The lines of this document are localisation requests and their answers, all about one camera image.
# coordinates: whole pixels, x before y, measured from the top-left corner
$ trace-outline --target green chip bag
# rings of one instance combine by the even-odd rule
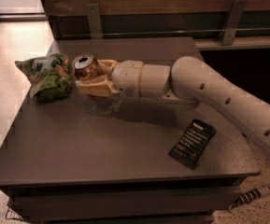
[[[55,53],[23,62],[16,61],[15,64],[31,82],[31,97],[53,100],[68,96],[72,77],[69,75],[69,61],[66,54]]]

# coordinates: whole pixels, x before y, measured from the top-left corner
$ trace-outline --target copper can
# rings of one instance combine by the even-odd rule
[[[88,80],[102,75],[97,60],[91,54],[82,54],[72,62],[78,80]]]

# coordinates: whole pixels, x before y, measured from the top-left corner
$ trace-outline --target metal support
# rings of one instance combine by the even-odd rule
[[[248,0],[234,0],[228,14],[227,22],[220,34],[222,45],[232,45],[234,43],[236,30]]]
[[[98,4],[87,4],[86,12],[91,32],[91,39],[102,39],[103,29],[101,25],[100,12]]]

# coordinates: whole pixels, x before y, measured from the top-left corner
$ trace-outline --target white floor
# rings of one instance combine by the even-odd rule
[[[0,146],[30,86],[26,77],[15,67],[14,61],[45,56],[52,40],[46,21],[0,22]],[[250,142],[248,144],[262,173],[245,180],[241,185],[242,191],[270,184],[270,159]],[[13,219],[17,216],[8,212],[7,201],[7,196],[0,191],[0,223],[24,223]],[[231,212],[217,211],[214,217],[215,224],[269,224],[270,195]]]

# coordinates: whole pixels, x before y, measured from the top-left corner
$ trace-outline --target chip bag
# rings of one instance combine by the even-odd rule
[[[72,77],[69,75],[69,60],[66,54],[55,53],[23,62],[16,61],[15,64],[31,82],[31,97],[53,100],[68,96]]]

